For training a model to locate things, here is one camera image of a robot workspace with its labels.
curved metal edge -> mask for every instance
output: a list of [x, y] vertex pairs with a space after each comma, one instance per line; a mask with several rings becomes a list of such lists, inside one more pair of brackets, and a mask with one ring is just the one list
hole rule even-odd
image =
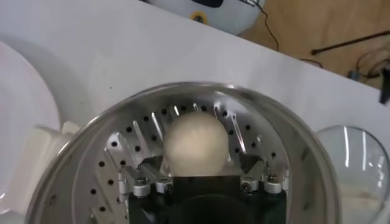
[[[30, 201], [30, 204], [29, 204], [29, 207], [28, 207], [28, 210], [27, 210], [27, 213], [26, 213], [26, 219], [25, 219], [26, 223], [30, 223], [30, 220], [31, 220], [32, 217], [36, 218], [36, 217], [33, 216], [33, 214], [34, 214], [34, 211], [37, 209], [37, 206], [35, 204], [37, 204], [38, 203], [38, 199], [42, 197], [42, 194], [43, 194], [42, 193], [42, 188], [43, 188], [43, 186], [50, 186], [51, 185], [52, 180], [49, 179], [48, 177], [53, 176], [53, 174], [55, 174], [58, 171], [59, 167], [58, 166], [56, 167], [55, 165], [64, 163], [64, 161], [62, 161], [62, 159], [67, 154], [71, 153], [68, 149], [70, 149], [73, 144], [76, 144], [76, 142], [73, 141], [74, 139], [77, 139], [83, 132], [85, 132], [88, 129], [90, 129], [91, 126], [96, 122], [96, 120], [98, 120], [98, 119], [100, 119], [102, 117], [108, 116], [112, 111], [115, 111], [118, 108], [121, 108], [122, 106], [128, 104], [129, 102], [131, 102], [133, 100], [136, 100], [137, 98], [143, 97], [144, 95], [147, 95], [150, 92], [161, 91], [161, 90], [164, 90], [164, 89], [174, 88], [174, 87], [178, 87], [178, 86], [217, 87], [217, 88], [236, 89], [236, 90], [242, 91], [245, 94], [251, 94], [252, 96], [260, 97], [260, 98], [262, 98], [264, 100], [267, 100], [269, 103], [273, 104], [273, 106], [279, 107], [282, 110], [284, 110], [287, 116], [290, 116], [291, 118], [293, 118], [293, 121], [295, 119], [297, 125], [301, 125], [303, 131], [306, 131], [308, 135], [311, 135], [311, 136], [314, 137], [313, 138], [314, 143], [316, 145], [318, 145], [320, 147], [320, 149], [321, 149], [319, 152], [321, 153], [322, 159], [325, 161], [324, 164], [325, 165], [326, 164], [331, 165], [332, 162], [330, 161], [330, 158], [327, 155], [327, 152], [325, 151], [324, 147], [322, 146], [322, 143], [320, 142], [320, 140], [316, 137], [315, 133], [313, 131], [311, 131], [311, 128], [300, 117], [298, 117], [298, 115], [296, 115], [294, 112], [292, 112], [289, 108], [285, 107], [284, 105], [282, 105], [278, 101], [276, 101], [276, 100], [274, 100], [274, 99], [272, 99], [272, 98], [270, 98], [268, 96], [265, 96], [264, 94], [258, 93], [256, 91], [253, 91], [253, 90], [248, 89], [248, 88], [243, 88], [243, 87], [236, 86], [236, 85], [231, 85], [231, 84], [216, 83], [216, 82], [176, 82], [176, 83], [165, 83], [165, 84], [158, 85], [158, 86], [155, 86], [155, 87], [151, 87], [151, 88], [145, 89], [144, 91], [138, 92], [138, 93], [130, 96], [129, 98], [122, 100], [120, 103], [114, 105], [113, 107], [105, 110], [104, 112], [102, 112], [101, 114], [99, 114], [95, 118], [93, 118], [91, 121], [89, 121], [84, 127], [82, 127], [61, 148], [61, 150], [58, 152], [58, 154], [56, 154], [55, 158], [50, 162], [50, 164], [46, 168], [44, 174], [41, 177], [41, 180], [39, 181], [37, 187], [34, 190], [34, 194], [32, 196], [32, 199]], [[336, 206], [335, 211], [341, 211], [341, 201], [339, 199], [339, 189], [338, 189], [338, 185], [336, 184], [336, 172], [335, 172], [335, 170], [334, 170], [332, 165], [331, 166], [326, 166], [326, 168], [327, 168], [327, 170], [330, 171], [330, 173], [328, 175], [333, 177], [331, 179], [334, 180], [334, 181], [332, 181], [332, 183], [325, 183], [324, 182], [324, 184], [330, 184], [334, 189], [336, 189], [336, 192], [333, 195], [333, 201], [335, 202], [335, 206]], [[333, 214], [333, 217], [335, 218], [335, 222], [332, 222], [332, 223], [334, 223], [334, 224], [341, 223], [341, 215], [340, 214]]]

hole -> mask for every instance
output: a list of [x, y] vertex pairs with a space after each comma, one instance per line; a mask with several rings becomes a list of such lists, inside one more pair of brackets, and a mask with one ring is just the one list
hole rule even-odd
[[306, 211], [310, 207], [309, 203], [305, 203], [303, 206], [303, 210]]
[[305, 151], [303, 151], [302, 155], [300, 156], [300, 160], [301, 160], [301, 161], [305, 160], [308, 151], [309, 151], [309, 150], [307, 150], [307, 149], [305, 149]]

white plastic part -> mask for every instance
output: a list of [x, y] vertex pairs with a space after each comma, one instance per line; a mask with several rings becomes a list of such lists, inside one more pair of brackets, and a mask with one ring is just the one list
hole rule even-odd
[[23, 152], [5, 192], [0, 193], [0, 219], [9, 212], [25, 216], [32, 194], [51, 160], [79, 127], [65, 122], [63, 131], [34, 127], [24, 142]]

yellow circle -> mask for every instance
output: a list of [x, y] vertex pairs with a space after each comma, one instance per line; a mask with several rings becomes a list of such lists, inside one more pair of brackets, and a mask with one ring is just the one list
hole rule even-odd
[[191, 14], [190, 19], [191, 19], [191, 20], [195, 20], [195, 18], [198, 17], [198, 16], [201, 17], [201, 18], [203, 19], [203, 24], [208, 25], [207, 15], [206, 15], [206, 13], [204, 13], [204, 12], [195, 11], [195, 12], [193, 12], [193, 13]]

bolt head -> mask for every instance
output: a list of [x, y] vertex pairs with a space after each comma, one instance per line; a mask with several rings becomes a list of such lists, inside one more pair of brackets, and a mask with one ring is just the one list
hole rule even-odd
[[167, 185], [165, 186], [165, 188], [164, 188], [164, 192], [165, 192], [166, 194], [172, 193], [172, 192], [173, 192], [173, 185], [167, 184]]
[[248, 194], [249, 192], [251, 192], [251, 187], [248, 183], [243, 183], [241, 185], [241, 190], [245, 193], [245, 194]]

